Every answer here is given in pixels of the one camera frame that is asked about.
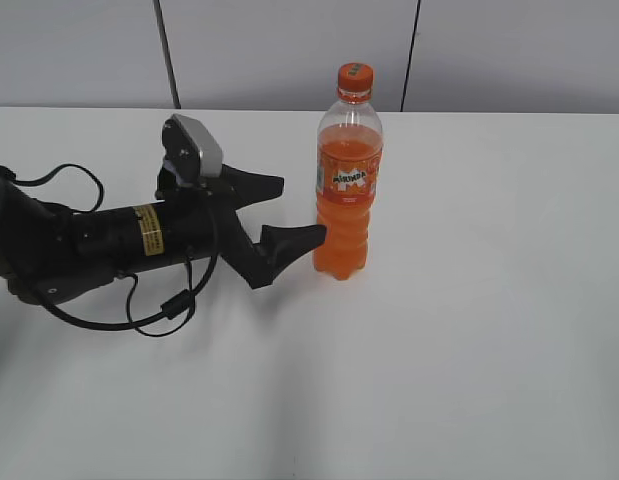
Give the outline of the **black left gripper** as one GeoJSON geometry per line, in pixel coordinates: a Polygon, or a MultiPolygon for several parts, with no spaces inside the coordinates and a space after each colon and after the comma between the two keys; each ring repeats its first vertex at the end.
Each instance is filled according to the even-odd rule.
{"type": "Polygon", "coordinates": [[[224,167],[199,187],[176,184],[162,169],[161,200],[152,204],[77,214],[72,239],[79,258],[116,274],[141,273],[218,255],[253,288],[269,286],[291,264],[326,239],[321,224],[264,225],[253,242],[237,211],[283,194],[284,178],[224,167]]]}

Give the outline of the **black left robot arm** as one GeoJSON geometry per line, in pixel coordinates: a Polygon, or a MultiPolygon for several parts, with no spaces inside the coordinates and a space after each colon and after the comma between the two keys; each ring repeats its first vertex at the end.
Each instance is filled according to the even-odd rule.
{"type": "Polygon", "coordinates": [[[21,187],[0,167],[0,277],[13,295],[32,305],[39,301],[31,287],[58,305],[122,274],[213,254],[258,289],[321,246],[327,233],[323,225],[265,225],[253,242],[237,212],[280,197],[284,180],[229,166],[190,187],[161,169],[156,202],[92,212],[39,201],[21,187]]]}

